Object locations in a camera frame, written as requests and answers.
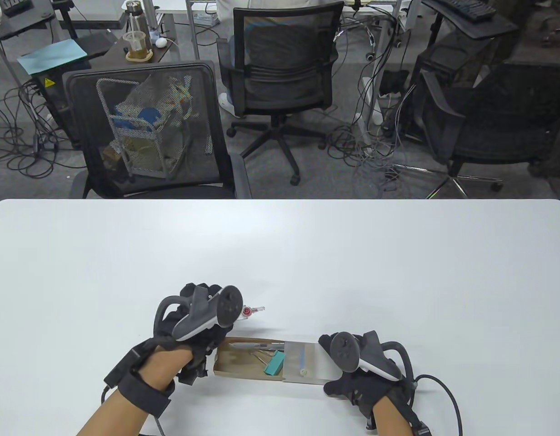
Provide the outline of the person's right hand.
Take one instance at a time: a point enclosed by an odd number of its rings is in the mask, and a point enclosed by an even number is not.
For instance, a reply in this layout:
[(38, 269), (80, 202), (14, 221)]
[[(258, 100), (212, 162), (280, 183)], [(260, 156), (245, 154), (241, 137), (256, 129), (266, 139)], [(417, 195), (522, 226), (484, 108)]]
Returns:
[(412, 409), (416, 382), (409, 354), (396, 341), (380, 342), (375, 331), (323, 335), (318, 343), (342, 370), (327, 382), (330, 397), (347, 398), (377, 435), (417, 435), (423, 427)]

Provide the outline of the person's left hand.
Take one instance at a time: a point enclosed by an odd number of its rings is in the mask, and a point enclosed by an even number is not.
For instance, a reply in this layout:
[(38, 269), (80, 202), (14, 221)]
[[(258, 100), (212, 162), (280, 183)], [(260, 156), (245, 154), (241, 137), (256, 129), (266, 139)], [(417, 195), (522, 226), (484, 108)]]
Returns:
[(159, 303), (149, 347), (165, 351), (190, 348), (193, 359), (177, 377), (191, 386), (198, 377), (207, 376), (206, 358), (223, 343), (243, 305), (242, 293), (234, 285), (189, 283), (180, 294)]

